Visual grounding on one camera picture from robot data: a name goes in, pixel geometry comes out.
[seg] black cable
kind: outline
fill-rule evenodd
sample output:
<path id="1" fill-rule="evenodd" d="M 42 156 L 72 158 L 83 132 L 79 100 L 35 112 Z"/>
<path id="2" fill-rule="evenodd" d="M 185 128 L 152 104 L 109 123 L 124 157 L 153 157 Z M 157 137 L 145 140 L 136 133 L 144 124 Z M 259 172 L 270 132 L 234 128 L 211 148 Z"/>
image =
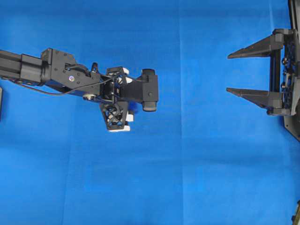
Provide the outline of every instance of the black cable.
<path id="1" fill-rule="evenodd" d="M 113 76 L 113 77 L 111 77 L 111 78 L 109 78 L 109 79 L 107 79 L 105 81 L 98 82 L 98 83 L 93 83 L 93 84 L 88 84 L 88 85 L 84 85 L 84 86 L 81 86 L 81 87 L 78 87 L 78 88 L 71 89 L 71 90 L 69 90 L 67 92 L 64 92 L 64 93 L 50 93 L 50 92 L 46 92 L 46 91 L 43 91 L 43 90 L 39 90 L 39 89 L 36 89 L 36 88 L 32 88 L 32 87 L 26 86 L 24 84 L 16 83 L 16 82 L 13 82 L 13 81 L 11 81 L 11 82 L 14 83 L 14 84 L 17 84 L 17 85 L 19 85 L 21 87 L 27 88 L 29 90 L 34 90 L 34 91 L 40 92 L 42 94 L 51 95 L 51 96 L 63 96 L 63 95 L 70 94 L 71 92 L 76 91 L 76 90 L 81 89 L 81 88 L 88 88 L 88 87 L 91 87 L 91 86 L 94 86 L 94 85 L 100 85 L 100 84 L 103 84 L 103 83 L 107 83 L 107 82 L 111 81 L 112 79 L 117 78 L 118 76 L 119 76 L 119 74 L 117 74 L 117 75 L 115 75 L 115 76 Z"/>

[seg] black object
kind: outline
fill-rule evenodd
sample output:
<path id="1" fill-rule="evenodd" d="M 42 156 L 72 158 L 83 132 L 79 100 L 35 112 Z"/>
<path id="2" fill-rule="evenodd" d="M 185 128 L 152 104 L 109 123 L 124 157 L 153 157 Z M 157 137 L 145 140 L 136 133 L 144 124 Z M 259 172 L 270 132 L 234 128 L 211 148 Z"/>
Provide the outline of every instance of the black object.
<path id="1" fill-rule="evenodd" d="M 300 0 L 288 0 L 288 5 L 290 30 L 275 29 L 271 36 L 228 56 L 229 59 L 270 57 L 270 90 L 227 88 L 227 91 L 267 109 L 268 115 L 284 116 L 285 128 L 300 141 Z M 281 85 L 280 63 L 284 65 Z"/>
<path id="2" fill-rule="evenodd" d="M 99 103 L 109 131 L 129 131 L 133 112 L 128 102 L 142 104 L 146 112 L 154 112 L 158 101 L 158 77 L 153 69 L 142 70 L 137 79 L 128 76 L 123 67 L 98 71 L 93 63 L 91 71 L 78 64 L 73 55 L 48 48 L 41 58 L 0 51 L 0 78 L 10 80 L 27 89 L 52 96 L 71 94 Z M 30 86 L 46 85 L 60 93 L 49 93 Z"/>
<path id="3" fill-rule="evenodd" d="M 0 87 L 0 120 L 1 120 L 2 95 L 3 95 L 3 89 Z"/>

